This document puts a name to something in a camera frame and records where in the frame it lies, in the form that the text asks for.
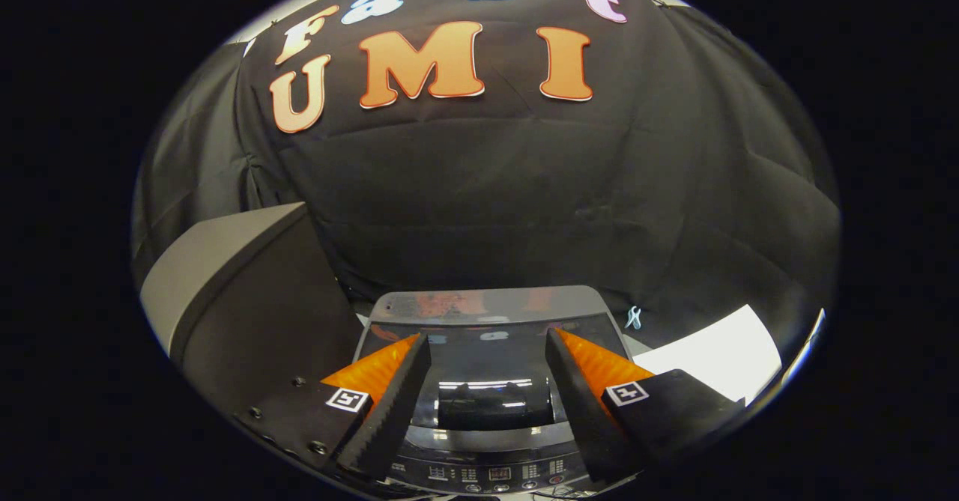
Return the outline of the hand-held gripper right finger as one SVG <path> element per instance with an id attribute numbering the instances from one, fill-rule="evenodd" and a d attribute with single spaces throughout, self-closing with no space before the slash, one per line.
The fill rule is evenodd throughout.
<path id="1" fill-rule="evenodd" d="M 702 451 L 745 409 L 682 369 L 652 374 L 551 328 L 545 360 L 589 477 L 617 482 Z"/>

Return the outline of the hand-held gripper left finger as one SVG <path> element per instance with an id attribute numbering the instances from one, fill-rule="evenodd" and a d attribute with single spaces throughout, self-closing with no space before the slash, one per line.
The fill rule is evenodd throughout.
<path id="1" fill-rule="evenodd" d="M 236 422 L 319 473 L 383 481 L 431 364 L 428 338 L 417 333 L 322 380 L 281 389 L 237 412 Z"/>

